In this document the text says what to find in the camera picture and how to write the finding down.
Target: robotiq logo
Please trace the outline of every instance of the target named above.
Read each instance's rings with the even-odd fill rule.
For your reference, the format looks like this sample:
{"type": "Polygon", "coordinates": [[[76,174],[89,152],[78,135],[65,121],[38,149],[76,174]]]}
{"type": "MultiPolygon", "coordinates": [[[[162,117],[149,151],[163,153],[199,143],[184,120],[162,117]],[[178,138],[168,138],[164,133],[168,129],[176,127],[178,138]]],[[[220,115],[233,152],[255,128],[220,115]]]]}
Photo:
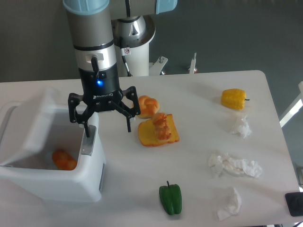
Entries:
{"type": "Polygon", "coordinates": [[[103,98],[103,97],[109,97],[109,96],[114,96],[114,95],[113,95],[113,93],[109,93],[109,94],[102,95],[102,96],[93,96],[93,99],[96,99],[96,98],[103,98]]]}

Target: black object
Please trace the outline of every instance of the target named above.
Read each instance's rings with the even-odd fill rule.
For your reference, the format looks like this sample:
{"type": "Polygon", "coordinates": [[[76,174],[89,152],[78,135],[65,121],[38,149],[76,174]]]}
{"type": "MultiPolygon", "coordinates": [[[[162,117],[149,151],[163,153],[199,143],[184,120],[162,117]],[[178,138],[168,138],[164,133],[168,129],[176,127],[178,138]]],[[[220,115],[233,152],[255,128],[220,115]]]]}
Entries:
{"type": "Polygon", "coordinates": [[[285,194],[289,213],[293,217],[303,216],[303,193],[291,192],[285,194]]]}
{"type": "Polygon", "coordinates": [[[128,68],[128,65],[127,65],[127,62],[126,62],[126,58],[125,56],[122,55],[122,61],[124,63],[124,66],[125,66],[125,69],[126,69],[126,72],[127,72],[127,76],[128,77],[132,77],[132,74],[131,72],[129,71],[129,68],[128,68]]]}
{"type": "Polygon", "coordinates": [[[83,46],[76,46],[74,45],[74,48],[79,51],[96,51],[96,50],[102,50],[110,47],[111,45],[114,44],[114,40],[110,41],[107,44],[99,45],[99,46],[88,46],[88,47],[83,47],[83,46]]]}
{"type": "Polygon", "coordinates": [[[125,7],[126,7],[126,16],[131,17],[131,7],[129,4],[129,0],[125,0],[125,7]]]}
{"type": "Polygon", "coordinates": [[[136,18],[131,19],[131,20],[118,19],[118,21],[121,21],[121,22],[123,22],[123,23],[132,23],[132,22],[138,20],[139,18],[140,18],[140,16],[137,16],[136,18]]]}
{"type": "Polygon", "coordinates": [[[83,124],[86,136],[90,137],[88,120],[93,113],[117,110],[126,117],[127,129],[130,132],[130,119],[141,114],[136,88],[132,86],[127,90],[121,90],[116,64],[109,69],[99,71],[96,56],[92,57],[91,64],[93,72],[79,69],[83,95],[70,93],[68,97],[70,121],[83,124]],[[122,102],[124,96],[133,102],[133,108],[122,102]],[[76,107],[82,101],[87,108],[79,114],[76,107]]]}

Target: white napkin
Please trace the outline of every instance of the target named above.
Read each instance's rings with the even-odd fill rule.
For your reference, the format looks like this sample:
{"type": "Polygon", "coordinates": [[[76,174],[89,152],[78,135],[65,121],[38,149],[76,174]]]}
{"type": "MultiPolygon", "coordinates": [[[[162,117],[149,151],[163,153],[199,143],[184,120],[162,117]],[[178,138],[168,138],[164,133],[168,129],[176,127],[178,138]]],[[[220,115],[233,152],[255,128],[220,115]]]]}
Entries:
{"type": "Polygon", "coordinates": [[[211,167],[216,175],[221,174],[225,170],[236,176],[243,175],[259,178],[263,172],[256,161],[234,159],[227,153],[222,155],[212,154],[208,159],[208,166],[211,167]]]}
{"type": "Polygon", "coordinates": [[[229,190],[230,193],[228,196],[229,197],[228,205],[226,207],[219,208],[217,210],[217,216],[219,221],[229,218],[230,216],[237,215],[239,213],[242,204],[241,197],[238,191],[236,190],[236,188],[231,188],[229,190]]]}
{"type": "Polygon", "coordinates": [[[250,134],[252,134],[246,117],[247,115],[239,115],[236,118],[236,121],[231,129],[231,134],[240,134],[243,139],[247,138],[250,134]]]}

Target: orange in bin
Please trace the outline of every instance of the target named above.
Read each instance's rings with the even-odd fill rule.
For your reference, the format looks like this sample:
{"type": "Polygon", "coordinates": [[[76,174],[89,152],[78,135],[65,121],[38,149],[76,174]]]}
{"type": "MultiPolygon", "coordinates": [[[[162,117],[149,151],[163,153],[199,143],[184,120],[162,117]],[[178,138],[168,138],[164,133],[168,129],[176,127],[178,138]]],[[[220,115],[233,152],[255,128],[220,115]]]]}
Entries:
{"type": "Polygon", "coordinates": [[[76,160],[73,159],[69,153],[61,149],[56,150],[53,153],[52,158],[53,162],[60,170],[73,170],[77,166],[76,160]]]}

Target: white table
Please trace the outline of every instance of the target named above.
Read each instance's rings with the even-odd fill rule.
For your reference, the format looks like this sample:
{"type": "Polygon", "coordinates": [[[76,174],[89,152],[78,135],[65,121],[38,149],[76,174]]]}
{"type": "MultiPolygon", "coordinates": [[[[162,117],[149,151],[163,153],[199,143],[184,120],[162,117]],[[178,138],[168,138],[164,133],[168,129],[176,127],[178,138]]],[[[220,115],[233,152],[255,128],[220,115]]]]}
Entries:
{"type": "MultiPolygon", "coordinates": [[[[298,183],[265,75],[260,71],[121,78],[122,89],[135,85],[138,95],[158,99],[161,111],[174,116],[180,141],[157,148],[140,144],[137,126],[127,132],[125,117],[101,113],[99,134],[107,157],[102,198],[97,203],[43,201],[6,180],[0,180],[0,225],[4,227],[240,227],[294,223],[284,194],[298,183]],[[237,111],[220,105],[223,90],[241,88],[250,99],[244,112],[253,134],[246,140],[229,133],[237,111]],[[216,151],[256,160],[259,179],[223,174],[214,178],[207,159],[216,151]],[[182,191],[183,210],[168,216],[159,200],[166,181],[182,191]],[[226,205],[228,187],[242,198],[238,216],[222,222],[214,211],[226,205]]],[[[60,102],[70,92],[82,94],[80,80],[0,84],[0,106],[24,101],[38,90],[60,90],[60,102]]]]}

